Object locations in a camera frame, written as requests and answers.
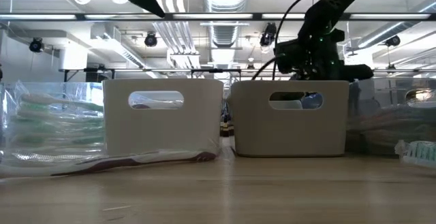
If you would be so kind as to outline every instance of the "office ceiling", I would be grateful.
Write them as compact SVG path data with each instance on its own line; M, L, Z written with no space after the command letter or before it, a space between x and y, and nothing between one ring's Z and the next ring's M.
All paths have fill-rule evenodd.
M246 12L283 13L294 1L295 0L248 0ZM317 0L303 0L293 9L293 12L304 13L312 3L316 1ZM432 0L357 0L347 11L360 13L413 12L417 5L422 5L423 2L430 1ZM188 12L204 11L204 0L184 0L184 3ZM0 0L0 12L9 13L10 9L10 0ZM53 14L70 12L141 13L142 10L130 3L115 4L111 0L91 0L91 2L86 5L79 5L74 0L12 0L12 12ZM249 22L248 26L240 28L238 41L235 46L236 54L234 62L241 63L241 66L243 66L245 63L248 63L249 57L253 57L255 63L263 63L273 57L272 50L261 49L258 44L259 36L264 30L266 23L267 22ZM13 22L11 28L22 29L23 31L36 29L64 30L86 42L87 38L90 38L89 29L92 24L92 22ZM280 40L296 37L301 24L302 22L286 22L281 30ZM346 31L347 39L357 39L367 36L386 24L387 22L380 21L351 21L340 22L337 28ZM146 48L144 45L146 33L155 30L151 22L109 22L108 25L116 26L123 34L123 43L127 44L146 61L147 59L158 60L154 61L154 63L150 63L150 66L158 65L159 63L156 62L166 62L167 47L159 38L156 47ZM370 52L375 67L386 67L389 61L397 61L397 63L402 64L401 68L417 68L423 65L425 65L426 68L434 68L432 63L434 62L436 65L436 59L434 59L435 54L433 54L432 51L428 51L422 58L416 58L406 63L401 62L434 47L433 43L435 43L436 39L433 31L436 30L435 26L436 22L422 22L399 33L398 36L402 39L402 42L400 46L389 49L389 54L387 47L375 46L366 49L364 51L366 54L360 54L360 56L368 56L367 53ZM196 48L200 53L200 63L207 64L211 61L208 30L206 27L200 26L200 22L190 22L189 28ZM123 58L113 55L107 50L97 50L94 54L101 55L101 58L92 59L95 62L103 62L107 65L117 64L117 67L122 66L122 63L125 62Z

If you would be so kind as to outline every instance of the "ceiling duct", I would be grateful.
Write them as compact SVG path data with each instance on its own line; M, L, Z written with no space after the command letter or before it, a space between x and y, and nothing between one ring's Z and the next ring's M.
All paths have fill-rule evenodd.
M415 7L410 10L410 12L420 12L420 13L432 13L436 11L436 3L434 0L426 0L424 3L421 3L418 7ZM420 21L413 22L398 22L398 23L388 23L374 32L362 37L358 42L358 47L353 50L369 48L376 44L379 44L391 37L394 37L398 33L401 33L411 27L417 25Z
M204 0L207 12L243 12L247 4L247 0ZM211 37L211 47L231 48L238 37L239 27L236 26L211 26L209 29ZM234 56L234 50L231 52L232 58L229 60L220 60L220 62L231 62ZM212 59L215 59L220 54L216 50L211 51Z

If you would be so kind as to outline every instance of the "desk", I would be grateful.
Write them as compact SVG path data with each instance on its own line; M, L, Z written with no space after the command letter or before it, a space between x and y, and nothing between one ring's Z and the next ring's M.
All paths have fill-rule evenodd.
M436 174L398 159L220 159L0 180L0 223L436 223Z

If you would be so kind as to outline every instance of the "security camera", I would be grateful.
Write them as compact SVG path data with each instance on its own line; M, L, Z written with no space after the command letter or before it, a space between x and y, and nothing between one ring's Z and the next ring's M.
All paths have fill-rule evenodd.
M157 38L155 32L148 32L144 44L147 47L155 47L157 45Z
M260 38L260 46L267 47L270 46L275 40L275 34L277 32L277 28L274 22L269 22L266 26L265 32L262 34Z
M394 37L391 37L390 39L386 40L384 42L384 44L387 47L391 47L391 46L398 46L401 43L401 39L399 36L395 35Z
M34 53L41 53L44 51L44 44L42 43L42 38L34 37L33 41L30 43L29 50Z

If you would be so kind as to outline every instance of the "wall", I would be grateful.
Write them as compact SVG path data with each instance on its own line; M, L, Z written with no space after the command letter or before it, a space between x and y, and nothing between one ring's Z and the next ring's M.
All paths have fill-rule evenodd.
M62 82L63 73L59 72L59 58L51 54L35 54L23 44L0 31L0 63L3 70L3 82Z

